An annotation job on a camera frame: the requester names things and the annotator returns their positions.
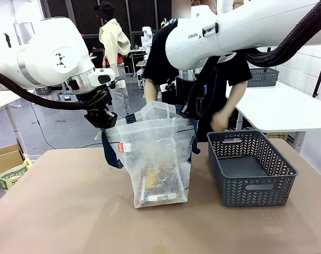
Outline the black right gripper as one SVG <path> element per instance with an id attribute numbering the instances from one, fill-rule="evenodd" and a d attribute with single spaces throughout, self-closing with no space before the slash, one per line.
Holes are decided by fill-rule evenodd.
<path id="1" fill-rule="evenodd" d="M 199 82 L 188 81 L 176 77 L 176 105 L 180 107 L 180 113 L 193 119 L 199 119 L 197 99 L 199 94 Z"/>

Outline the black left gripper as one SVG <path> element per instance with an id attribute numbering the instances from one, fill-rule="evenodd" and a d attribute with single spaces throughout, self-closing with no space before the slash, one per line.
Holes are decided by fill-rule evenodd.
<path id="1" fill-rule="evenodd" d="M 115 126 L 118 115 L 109 111 L 107 107 L 86 108 L 84 117 L 99 129 L 109 129 Z"/>

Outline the person's left hand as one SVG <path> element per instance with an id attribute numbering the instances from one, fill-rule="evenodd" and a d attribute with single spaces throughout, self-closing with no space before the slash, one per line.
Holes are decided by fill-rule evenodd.
<path id="1" fill-rule="evenodd" d="M 220 132 L 228 129 L 228 122 L 230 118 L 230 112 L 223 109 L 219 112 L 216 112 L 210 122 L 211 129 L 214 132 Z"/>

